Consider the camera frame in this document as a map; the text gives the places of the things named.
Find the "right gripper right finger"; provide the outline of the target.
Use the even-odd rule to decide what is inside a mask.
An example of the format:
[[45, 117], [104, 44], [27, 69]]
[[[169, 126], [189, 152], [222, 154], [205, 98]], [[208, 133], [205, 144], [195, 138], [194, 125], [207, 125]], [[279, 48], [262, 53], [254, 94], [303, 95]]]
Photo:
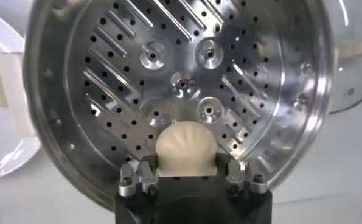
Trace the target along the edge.
[[234, 159], [231, 155], [218, 153], [217, 170], [224, 175], [226, 189], [235, 195], [241, 192], [265, 194], [268, 192], [267, 177], [259, 169], [256, 161], [246, 162]]

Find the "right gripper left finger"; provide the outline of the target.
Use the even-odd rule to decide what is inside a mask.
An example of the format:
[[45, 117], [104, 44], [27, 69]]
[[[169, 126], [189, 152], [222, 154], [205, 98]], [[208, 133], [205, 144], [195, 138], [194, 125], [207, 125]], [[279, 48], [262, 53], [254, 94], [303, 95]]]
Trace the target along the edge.
[[120, 169], [118, 194], [121, 197], [156, 195], [159, 184], [157, 165], [156, 155], [143, 157], [136, 167], [133, 167], [132, 163], [123, 164]]

